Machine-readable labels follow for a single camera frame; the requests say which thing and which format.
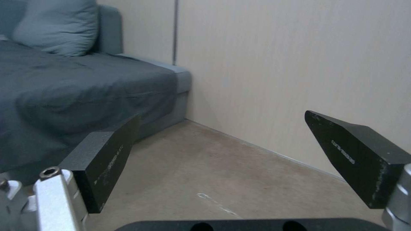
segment sofa cushion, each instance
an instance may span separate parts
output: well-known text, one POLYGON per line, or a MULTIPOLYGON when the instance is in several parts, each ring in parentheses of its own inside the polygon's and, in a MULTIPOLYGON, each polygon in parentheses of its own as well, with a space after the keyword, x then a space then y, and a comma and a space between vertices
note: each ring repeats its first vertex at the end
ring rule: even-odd
POLYGON ((98 33, 95 0, 30 0, 13 39, 49 53, 84 55, 98 33))

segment beige carpet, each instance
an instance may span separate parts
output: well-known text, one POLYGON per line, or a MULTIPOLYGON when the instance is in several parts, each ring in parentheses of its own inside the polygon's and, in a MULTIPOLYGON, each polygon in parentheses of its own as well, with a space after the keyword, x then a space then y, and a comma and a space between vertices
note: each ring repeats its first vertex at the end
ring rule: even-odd
POLYGON ((347 183, 185 121, 136 144, 89 230, 141 220, 356 217, 381 223, 347 183))

